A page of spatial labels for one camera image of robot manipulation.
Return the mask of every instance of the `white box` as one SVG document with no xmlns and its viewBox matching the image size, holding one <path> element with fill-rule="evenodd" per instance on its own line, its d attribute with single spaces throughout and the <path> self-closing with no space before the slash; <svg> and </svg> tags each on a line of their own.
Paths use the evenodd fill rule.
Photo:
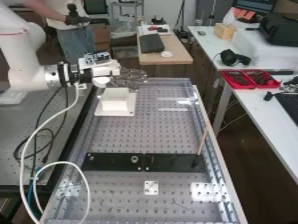
<svg viewBox="0 0 298 224">
<path fill-rule="evenodd" d="M 128 88 L 106 88 L 101 96 L 102 111 L 128 111 Z"/>
<path fill-rule="evenodd" d="M 259 31 L 237 29 L 232 44 L 234 48 L 251 58 L 257 67 L 295 69 L 298 64 L 298 47 L 271 45 Z"/>
</svg>

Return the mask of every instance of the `workbench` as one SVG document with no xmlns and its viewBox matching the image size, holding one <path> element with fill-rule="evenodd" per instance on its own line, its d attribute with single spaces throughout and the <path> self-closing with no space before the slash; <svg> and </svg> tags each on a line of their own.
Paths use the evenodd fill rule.
<svg viewBox="0 0 298 224">
<path fill-rule="evenodd" d="M 83 167 L 89 182 L 92 201 L 87 222 L 246 224 L 212 129 L 200 155 L 200 170 L 190 163 L 174 166 L 176 159 L 196 158 L 209 122 L 197 88 L 189 79 L 152 78 L 140 84 L 134 117 L 94 117 L 97 103 L 94 97 L 68 157 L 68 161 Z M 110 160 L 113 165 L 109 167 L 98 163 L 106 155 L 112 160 L 102 163 Z M 117 170 L 116 167 L 126 162 L 125 155 L 134 155 L 140 160 L 149 155 L 150 159 L 142 160 L 144 163 L 128 162 L 122 167 L 125 171 Z M 124 156 L 124 160 L 118 161 L 117 156 Z M 172 158 L 169 167 L 153 166 L 161 156 Z M 88 170 L 87 164 L 92 164 L 94 170 Z M 181 172 L 164 172 L 168 168 L 181 169 Z M 158 183 L 157 195 L 145 194 L 146 181 Z M 85 207 L 84 183 L 73 168 L 67 167 L 41 222 L 76 223 Z"/>
</svg>

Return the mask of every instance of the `monitor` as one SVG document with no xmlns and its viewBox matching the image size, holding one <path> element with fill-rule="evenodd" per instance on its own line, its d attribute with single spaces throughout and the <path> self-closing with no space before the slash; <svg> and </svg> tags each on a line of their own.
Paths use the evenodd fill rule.
<svg viewBox="0 0 298 224">
<path fill-rule="evenodd" d="M 84 0 L 88 15 L 108 14 L 106 0 Z"/>
<path fill-rule="evenodd" d="M 234 7 L 255 11 L 261 15 L 273 12 L 275 5 L 277 0 L 234 0 L 233 3 Z"/>
</svg>

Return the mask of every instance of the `table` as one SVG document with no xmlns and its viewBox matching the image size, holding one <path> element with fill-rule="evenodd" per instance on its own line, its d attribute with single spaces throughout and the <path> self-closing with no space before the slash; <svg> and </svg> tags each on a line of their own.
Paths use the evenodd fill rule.
<svg viewBox="0 0 298 224">
<path fill-rule="evenodd" d="M 41 112 L 41 109 L 53 95 L 56 90 L 31 92 L 25 97 L 24 101 L 19 105 L 0 106 L 0 193 L 13 194 L 19 193 L 19 173 L 20 166 L 13 158 L 13 151 L 19 143 L 25 139 L 35 130 L 35 123 Z M 75 99 L 75 89 L 68 88 L 69 93 L 69 103 Z M 57 138 L 55 140 L 53 148 L 49 154 L 48 162 L 57 161 L 64 152 L 65 146 L 71 143 L 71 137 L 75 137 L 76 128 L 80 126 L 84 118 L 84 105 L 90 93 L 90 88 L 85 91 L 85 95 L 80 97 L 79 103 L 75 108 L 68 112 L 67 120 Z M 53 99 L 48 109 L 45 110 L 44 116 L 41 117 L 41 122 L 45 118 L 51 117 L 57 111 L 65 108 L 65 95 L 64 90 L 61 90 Z M 51 122 L 47 126 L 56 130 L 60 126 L 63 116 Z M 37 137 L 39 148 L 44 146 L 49 141 L 49 133 L 44 132 Z M 41 163 L 48 150 L 45 149 L 37 154 L 37 165 Z M 32 166 L 32 160 L 25 160 L 25 165 Z M 28 183 L 31 170 L 25 169 L 24 183 Z M 45 173 L 43 181 L 39 183 L 43 190 L 49 190 L 49 186 L 55 183 L 53 175 L 59 174 L 53 172 L 53 169 Z"/>
<path fill-rule="evenodd" d="M 294 75 L 274 76 L 274 78 L 278 81 L 287 81 L 294 78 Z M 279 90 L 271 89 L 236 90 L 225 82 L 213 130 L 217 135 L 233 93 L 298 184 L 298 127 L 275 97 L 269 102 L 263 100 L 267 91 L 279 92 Z"/>
<path fill-rule="evenodd" d="M 239 52 L 239 50 L 233 46 L 232 41 L 230 40 L 224 40 L 221 38 L 218 38 L 214 34 L 214 27 L 213 26 L 201 26 L 200 28 L 196 26 L 189 26 L 189 31 L 190 31 L 190 35 L 194 37 L 196 42 L 200 44 L 205 55 L 208 56 L 210 62 L 213 63 L 213 66 L 217 70 L 217 72 L 226 70 L 226 69 L 261 69 L 261 70 L 267 70 L 267 71 L 285 71 L 285 69 L 281 69 L 281 66 L 277 63 L 273 63 L 270 66 L 266 67 L 259 67 L 257 65 L 254 65 L 254 63 L 251 62 L 249 66 L 245 66 L 243 64 L 237 64 L 236 66 L 230 67 L 226 66 L 222 61 L 221 61 L 221 57 L 218 55 L 218 53 L 221 53 L 224 50 L 226 49 L 232 49 L 236 53 L 238 54 L 243 54 L 245 52 Z M 197 31 L 205 31 L 206 35 L 205 36 L 200 36 Z M 210 83 L 209 87 L 213 88 L 213 83 L 214 81 L 218 79 L 217 74 L 210 75 L 208 82 Z M 206 99 L 206 111 L 208 114 L 210 114 L 212 112 L 212 107 L 213 107 L 213 103 L 214 103 L 214 98 L 216 98 L 216 90 L 212 91 L 212 94 Z"/>
<path fill-rule="evenodd" d="M 150 154 L 156 158 L 158 154 L 197 152 L 208 115 L 189 79 L 150 78 L 138 87 L 134 117 L 94 117 L 96 102 L 92 103 L 68 158 L 79 166 L 94 153 Z M 201 172 L 150 171 L 141 165 L 134 172 L 84 170 L 92 193 L 87 222 L 246 224 L 212 129 L 202 157 Z M 43 223 L 75 223 L 81 219 L 87 193 L 80 180 L 73 168 L 67 168 L 44 210 Z M 146 180 L 158 181 L 158 195 L 144 194 Z"/>
<path fill-rule="evenodd" d="M 189 55 L 180 39 L 172 33 L 172 35 L 162 35 L 161 40 L 165 45 L 165 51 L 170 51 L 173 53 L 173 57 L 164 58 L 161 57 L 161 53 L 141 53 L 140 34 L 137 36 L 137 45 L 138 45 L 138 61 L 140 65 L 188 65 L 193 64 L 193 58 Z"/>
</svg>

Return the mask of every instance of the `red object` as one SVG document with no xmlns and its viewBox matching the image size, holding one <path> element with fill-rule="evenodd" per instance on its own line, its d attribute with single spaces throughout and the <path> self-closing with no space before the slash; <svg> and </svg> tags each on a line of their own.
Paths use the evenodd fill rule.
<svg viewBox="0 0 298 224">
<path fill-rule="evenodd" d="M 149 31 L 153 31 L 153 30 L 157 30 L 157 29 L 158 29 L 157 26 L 150 26 L 150 27 L 148 28 Z"/>
<path fill-rule="evenodd" d="M 262 70 L 245 70 L 243 73 L 253 80 L 258 89 L 279 88 L 281 83 L 271 77 L 267 72 Z"/>
<path fill-rule="evenodd" d="M 247 75 L 243 74 L 242 71 L 238 70 L 226 70 L 221 72 L 221 76 L 229 83 L 230 87 L 233 89 L 254 89 L 255 83 L 253 80 L 247 77 Z"/>
<path fill-rule="evenodd" d="M 241 9 L 236 8 L 236 11 L 234 11 L 236 17 L 238 16 L 239 12 L 241 12 Z"/>
<path fill-rule="evenodd" d="M 253 16 L 254 16 L 255 12 L 254 11 L 249 11 L 245 15 L 245 19 L 251 20 Z"/>
<path fill-rule="evenodd" d="M 237 18 L 245 17 L 246 12 L 247 11 L 245 9 L 242 9 L 241 12 L 239 12 L 239 14 L 237 15 Z"/>
<path fill-rule="evenodd" d="M 275 89 L 281 83 L 262 70 L 226 70 L 221 76 L 233 89 Z"/>
</svg>

